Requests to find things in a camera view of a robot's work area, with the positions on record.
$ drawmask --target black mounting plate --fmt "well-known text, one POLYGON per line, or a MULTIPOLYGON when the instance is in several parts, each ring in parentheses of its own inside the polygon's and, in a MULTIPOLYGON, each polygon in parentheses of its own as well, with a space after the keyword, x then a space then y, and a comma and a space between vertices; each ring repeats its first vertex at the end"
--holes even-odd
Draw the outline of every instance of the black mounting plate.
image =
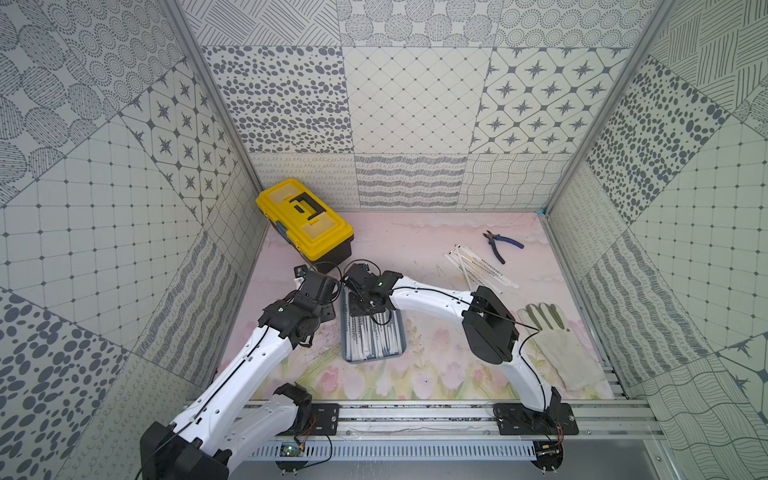
MULTIPOLYGON (((495 403, 493 414, 499 435, 543 435, 543 432, 547 435, 558 434, 557 427, 542 413, 527 409, 521 403, 495 403)), ((578 435, 578 425, 570 405, 561 403, 557 417, 564 435, 578 435)))
MULTIPOLYGON (((315 419, 310 435, 335 435, 339 426, 338 403, 313 403, 310 413, 310 422, 315 419)), ((295 432, 285 431, 280 435, 295 435, 295 432)))

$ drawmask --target blue plier handle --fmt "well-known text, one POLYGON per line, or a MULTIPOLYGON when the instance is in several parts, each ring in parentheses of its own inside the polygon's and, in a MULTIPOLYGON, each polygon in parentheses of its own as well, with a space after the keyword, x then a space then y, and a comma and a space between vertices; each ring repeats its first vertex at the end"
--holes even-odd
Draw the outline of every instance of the blue plier handle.
POLYGON ((519 248, 525 248, 525 245, 523 245, 522 243, 518 242, 517 240, 513 240, 513 239, 507 238, 507 237, 502 237, 501 235, 495 235, 495 234, 491 233, 490 230, 486 230, 485 233, 483 234, 483 237, 488 239, 488 245, 491 246, 491 248, 493 249, 493 254, 496 255, 496 259, 499 262, 501 262, 502 265, 504 265, 506 262, 504 261, 502 256, 498 253, 498 249, 496 248, 496 240, 498 240, 500 242, 511 243, 512 245, 515 245, 516 247, 519 247, 519 248))

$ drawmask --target yellow toolbox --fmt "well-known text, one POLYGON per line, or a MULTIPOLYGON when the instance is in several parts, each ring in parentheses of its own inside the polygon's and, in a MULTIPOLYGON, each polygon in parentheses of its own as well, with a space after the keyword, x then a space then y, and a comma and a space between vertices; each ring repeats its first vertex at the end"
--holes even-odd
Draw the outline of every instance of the yellow toolbox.
POLYGON ((266 189, 256 203, 280 235, 319 272, 328 273, 352 255, 352 225, 297 179, 266 189))

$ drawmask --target pink table surface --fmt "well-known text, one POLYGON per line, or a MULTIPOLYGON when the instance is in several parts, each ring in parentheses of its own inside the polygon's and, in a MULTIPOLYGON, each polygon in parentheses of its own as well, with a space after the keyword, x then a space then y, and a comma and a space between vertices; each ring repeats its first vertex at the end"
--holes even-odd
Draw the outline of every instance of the pink table surface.
MULTIPOLYGON (((349 260, 366 258, 383 270, 394 270, 423 283, 467 290, 461 270, 451 265, 443 253, 456 243, 472 248, 521 287, 507 288, 500 296, 511 312, 529 303, 557 303, 597 362, 598 355, 535 214, 344 212, 342 216, 355 230, 349 260), (500 243, 499 251, 507 261, 502 266, 482 236, 486 230, 514 238, 525 248, 500 243)), ((270 229, 221 368, 243 347, 262 309, 295 288, 293 268, 302 263, 302 257, 270 229)), ((336 315, 340 316, 339 301, 336 315)), ((315 335, 314 347, 297 347, 271 372, 253 399, 268 398, 285 382, 298 382, 314 399, 323 400, 518 398, 496 366, 482 362, 469 351, 459 325, 414 312, 404 312, 404 320, 407 349, 402 356, 356 365, 341 357, 339 320, 324 323, 315 335)), ((607 380, 577 392, 565 390, 557 370, 532 345, 533 341, 526 343, 525 350, 564 399, 614 398, 607 380)))

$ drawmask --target wavy line pattern tile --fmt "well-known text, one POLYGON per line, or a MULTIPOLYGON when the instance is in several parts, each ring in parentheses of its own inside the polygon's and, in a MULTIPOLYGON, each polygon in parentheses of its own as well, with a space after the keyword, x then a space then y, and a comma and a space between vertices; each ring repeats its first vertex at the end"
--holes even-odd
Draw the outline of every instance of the wavy line pattern tile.
POLYGON ((353 154, 259 154, 252 163, 265 189, 293 177, 331 208, 360 208, 353 154))
POLYGON ((355 152, 467 154, 489 54, 344 47, 355 152))
POLYGON ((586 164, 576 167, 549 220, 577 281, 627 229, 586 164))
POLYGON ((45 15, 0 13, 0 204, 56 165, 114 112, 45 15))
POLYGON ((637 390, 688 478, 764 478, 768 426, 717 356, 677 367, 637 390))
POLYGON ((203 392, 186 380, 130 354, 78 443, 59 480, 133 478, 141 466, 139 438, 152 422, 168 423, 203 392))
POLYGON ((767 147, 730 117, 631 227, 714 349, 768 331, 767 147))
POLYGON ((209 47, 204 54, 253 160, 352 152, 340 48, 209 47))
POLYGON ((543 207, 570 159, 566 154, 471 154, 458 207, 543 207))
POLYGON ((497 41, 508 47, 631 47, 656 0, 506 0, 497 41))
POLYGON ((454 155, 355 155, 360 206, 455 208, 466 163, 454 155))
POLYGON ((489 47, 504 0, 336 0, 341 45, 489 47))
POLYGON ((768 74, 766 0, 681 0, 651 55, 733 111, 768 74))
POLYGON ((621 216, 632 223, 727 115, 676 72, 648 57, 586 161, 621 216))
POLYGON ((628 230, 581 280, 632 386, 712 353, 712 349, 628 230))
POLYGON ((128 351, 0 290, 0 349, 14 354, 2 368, 3 473, 53 478, 104 405, 128 351))
POLYGON ((341 45, 333 0, 183 0, 199 45, 341 45))
POLYGON ((494 48, 470 150, 573 154, 627 48, 494 48))
POLYGON ((203 230, 179 266, 134 353, 202 386, 237 308, 243 282, 203 230))

